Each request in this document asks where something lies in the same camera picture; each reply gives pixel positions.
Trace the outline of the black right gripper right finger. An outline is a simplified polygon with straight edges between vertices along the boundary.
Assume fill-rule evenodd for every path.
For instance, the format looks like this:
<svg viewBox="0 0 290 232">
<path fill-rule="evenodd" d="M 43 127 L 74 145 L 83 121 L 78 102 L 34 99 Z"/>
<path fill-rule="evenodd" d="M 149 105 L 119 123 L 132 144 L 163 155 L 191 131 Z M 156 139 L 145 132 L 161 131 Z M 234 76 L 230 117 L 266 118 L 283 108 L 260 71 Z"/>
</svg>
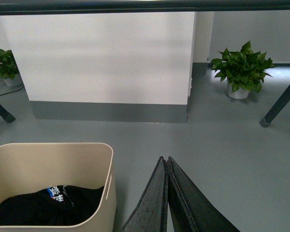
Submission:
<svg viewBox="0 0 290 232">
<path fill-rule="evenodd" d="M 168 204 L 175 232 L 239 231 L 203 195 L 177 162 L 167 160 Z"/>
</svg>

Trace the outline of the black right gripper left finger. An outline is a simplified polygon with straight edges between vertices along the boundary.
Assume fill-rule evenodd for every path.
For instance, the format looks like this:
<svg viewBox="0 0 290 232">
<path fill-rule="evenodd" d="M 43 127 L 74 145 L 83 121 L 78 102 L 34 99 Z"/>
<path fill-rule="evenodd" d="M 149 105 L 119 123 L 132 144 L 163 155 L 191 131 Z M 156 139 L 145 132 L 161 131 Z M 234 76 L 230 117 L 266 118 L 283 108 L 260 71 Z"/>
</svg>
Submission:
<svg viewBox="0 0 290 232">
<path fill-rule="evenodd" d="M 168 172 L 166 160 L 159 157 L 151 177 L 123 232 L 165 232 L 168 218 Z"/>
</svg>

